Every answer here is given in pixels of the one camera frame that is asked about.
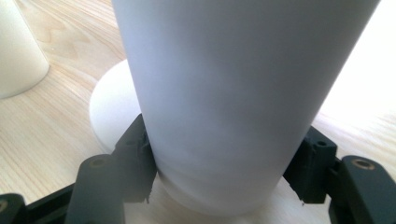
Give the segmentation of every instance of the black mechanical part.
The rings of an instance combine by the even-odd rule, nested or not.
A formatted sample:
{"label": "black mechanical part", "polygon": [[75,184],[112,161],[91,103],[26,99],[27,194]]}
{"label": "black mechanical part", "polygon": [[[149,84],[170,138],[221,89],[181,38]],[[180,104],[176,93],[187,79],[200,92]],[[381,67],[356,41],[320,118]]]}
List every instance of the black mechanical part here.
{"label": "black mechanical part", "polygon": [[24,200],[19,194],[0,195],[0,223],[26,223],[27,211]]}
{"label": "black mechanical part", "polygon": [[377,162],[335,157],[337,146],[313,127],[283,176],[304,203],[332,201],[332,224],[396,224],[396,184]]}
{"label": "black mechanical part", "polygon": [[148,202],[157,165],[141,114],[117,142],[112,156],[121,168],[123,200],[127,203]]}
{"label": "black mechanical part", "polygon": [[28,223],[64,223],[74,184],[27,206]]}
{"label": "black mechanical part", "polygon": [[78,170],[65,223],[124,223],[119,176],[119,166],[110,155],[85,160]]}
{"label": "black mechanical part", "polygon": [[333,224],[396,223],[396,184],[380,164],[346,156],[327,176]]}
{"label": "black mechanical part", "polygon": [[326,169],[333,167],[337,145],[311,127],[283,177],[304,203],[324,203]]}

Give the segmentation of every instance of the white cardboard tube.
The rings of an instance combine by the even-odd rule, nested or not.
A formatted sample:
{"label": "white cardboard tube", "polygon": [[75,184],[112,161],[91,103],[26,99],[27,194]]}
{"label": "white cardboard tube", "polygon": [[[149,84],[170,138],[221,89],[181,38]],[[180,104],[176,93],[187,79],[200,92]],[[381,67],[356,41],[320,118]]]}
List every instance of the white cardboard tube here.
{"label": "white cardboard tube", "polygon": [[376,4],[113,0],[169,194],[220,216],[263,205]]}
{"label": "white cardboard tube", "polygon": [[0,0],[0,99],[29,90],[49,67],[14,1]]}

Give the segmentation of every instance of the white circular base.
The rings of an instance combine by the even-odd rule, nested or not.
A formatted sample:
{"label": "white circular base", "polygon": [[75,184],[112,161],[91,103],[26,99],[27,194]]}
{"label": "white circular base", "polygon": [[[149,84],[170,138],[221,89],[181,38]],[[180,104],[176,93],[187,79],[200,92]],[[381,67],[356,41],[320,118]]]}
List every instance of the white circular base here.
{"label": "white circular base", "polygon": [[108,70],[92,93],[91,126],[101,147],[113,151],[140,113],[128,62],[124,60]]}

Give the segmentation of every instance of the wooden table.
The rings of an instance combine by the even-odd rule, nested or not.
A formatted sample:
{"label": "wooden table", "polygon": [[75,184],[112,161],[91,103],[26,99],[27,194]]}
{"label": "wooden table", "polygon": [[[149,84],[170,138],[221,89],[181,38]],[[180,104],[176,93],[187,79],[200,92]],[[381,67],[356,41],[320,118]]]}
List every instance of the wooden table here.
{"label": "wooden table", "polygon": [[[31,90],[0,100],[0,193],[18,192],[31,203],[74,182],[85,159],[104,153],[90,127],[90,97],[99,78],[126,56],[109,0],[17,3],[51,68]],[[396,11],[391,0],[380,7]],[[375,17],[382,27],[369,25],[374,34],[358,44],[366,48],[354,50],[313,125],[340,147],[340,157],[371,158],[396,179],[396,19],[391,14]],[[330,223],[327,204],[302,205],[284,180],[267,205],[241,217],[189,211],[169,198],[159,179],[150,201],[126,204],[127,220]]]}

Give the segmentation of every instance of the white cylinder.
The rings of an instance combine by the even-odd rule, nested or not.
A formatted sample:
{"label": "white cylinder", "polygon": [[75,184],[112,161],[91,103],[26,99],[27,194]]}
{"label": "white cylinder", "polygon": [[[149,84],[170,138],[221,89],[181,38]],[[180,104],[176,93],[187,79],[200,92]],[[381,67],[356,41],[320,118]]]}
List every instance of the white cylinder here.
{"label": "white cylinder", "polygon": [[0,98],[27,91],[50,65],[12,0],[0,0]]}
{"label": "white cylinder", "polygon": [[376,4],[113,0],[169,194],[220,216],[263,205]]}

